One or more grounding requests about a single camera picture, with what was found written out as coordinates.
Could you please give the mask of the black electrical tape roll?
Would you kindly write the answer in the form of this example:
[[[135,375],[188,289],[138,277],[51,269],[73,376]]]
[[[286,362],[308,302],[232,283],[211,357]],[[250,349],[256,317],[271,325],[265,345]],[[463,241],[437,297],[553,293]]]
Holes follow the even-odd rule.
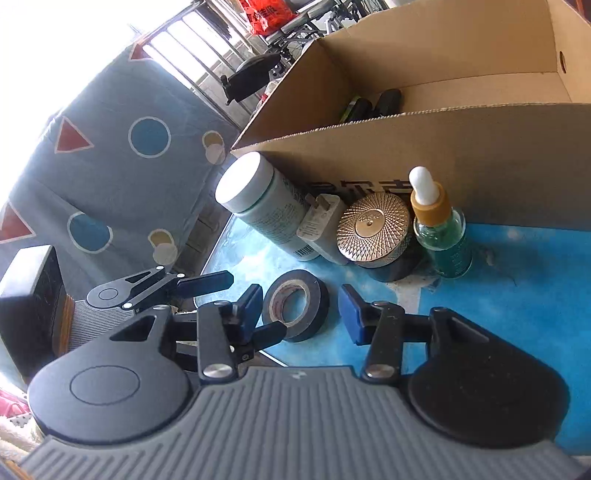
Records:
[[[270,285],[263,298],[263,323],[282,323],[287,328],[284,340],[291,343],[315,336],[328,314],[328,288],[305,270],[284,273]]]

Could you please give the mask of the gold lid cosmetic jar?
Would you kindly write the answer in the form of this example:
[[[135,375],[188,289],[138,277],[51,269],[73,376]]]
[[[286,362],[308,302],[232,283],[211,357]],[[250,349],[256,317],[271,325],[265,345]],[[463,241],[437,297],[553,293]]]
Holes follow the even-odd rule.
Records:
[[[410,210],[395,194],[370,194],[346,208],[335,241],[339,253],[383,283],[406,278],[422,260]]]

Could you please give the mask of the green dropper bottle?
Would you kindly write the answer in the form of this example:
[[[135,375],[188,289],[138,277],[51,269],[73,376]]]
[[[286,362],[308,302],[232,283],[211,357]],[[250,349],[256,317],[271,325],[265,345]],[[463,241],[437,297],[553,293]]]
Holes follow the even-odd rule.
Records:
[[[464,214],[452,206],[447,190],[426,167],[414,167],[409,181],[413,188],[415,236],[427,251],[433,268],[446,278],[464,275],[472,264]]]

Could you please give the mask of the white pill bottle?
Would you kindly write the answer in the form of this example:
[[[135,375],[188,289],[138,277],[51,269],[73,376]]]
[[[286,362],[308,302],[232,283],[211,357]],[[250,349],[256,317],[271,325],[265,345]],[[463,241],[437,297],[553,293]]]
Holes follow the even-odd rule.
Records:
[[[215,189],[215,200],[297,260],[318,257],[297,236],[310,209],[304,194],[259,152],[246,153],[228,167]]]

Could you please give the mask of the green cartoon tube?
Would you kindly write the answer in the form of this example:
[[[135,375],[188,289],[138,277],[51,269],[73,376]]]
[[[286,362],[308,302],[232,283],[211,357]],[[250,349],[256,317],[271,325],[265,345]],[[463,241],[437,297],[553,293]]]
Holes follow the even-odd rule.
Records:
[[[369,99],[356,96],[351,102],[344,113],[342,113],[341,120],[342,124],[365,121],[372,117],[374,111],[373,103]]]

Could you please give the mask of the black cylindrical tube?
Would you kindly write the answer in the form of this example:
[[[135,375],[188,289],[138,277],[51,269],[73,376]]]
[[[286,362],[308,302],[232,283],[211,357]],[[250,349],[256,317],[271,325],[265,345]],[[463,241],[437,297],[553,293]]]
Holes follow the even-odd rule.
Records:
[[[374,107],[375,118],[388,117],[401,113],[403,93],[400,89],[389,89],[384,91]]]

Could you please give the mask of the brown cardboard box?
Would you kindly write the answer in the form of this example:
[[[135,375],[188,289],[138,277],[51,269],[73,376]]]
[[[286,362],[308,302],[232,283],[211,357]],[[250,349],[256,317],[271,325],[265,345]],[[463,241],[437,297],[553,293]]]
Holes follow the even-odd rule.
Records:
[[[342,124],[389,89],[401,113]],[[428,168],[472,222],[590,226],[590,25],[564,1],[415,1],[311,43],[232,147],[348,200]]]

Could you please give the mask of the red plastic bag on wheelchair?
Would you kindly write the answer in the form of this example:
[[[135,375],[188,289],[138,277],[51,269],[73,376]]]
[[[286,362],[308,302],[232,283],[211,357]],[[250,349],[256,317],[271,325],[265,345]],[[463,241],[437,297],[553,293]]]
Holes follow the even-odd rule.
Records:
[[[239,0],[253,35],[267,36],[297,18],[284,0]]]

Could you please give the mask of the folding wheelchair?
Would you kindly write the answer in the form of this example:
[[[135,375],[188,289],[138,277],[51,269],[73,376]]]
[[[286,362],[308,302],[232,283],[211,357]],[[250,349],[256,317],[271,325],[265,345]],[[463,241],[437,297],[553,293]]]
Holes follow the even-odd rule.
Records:
[[[266,44],[263,53],[243,61],[238,70],[230,76],[221,76],[226,103],[242,102],[266,88],[271,81],[283,76],[287,67],[293,65],[296,60],[291,53],[291,46],[307,47],[315,39],[344,29],[348,21],[356,23],[370,14],[396,6],[394,1],[286,2],[297,14],[297,18],[273,34],[254,35]]]

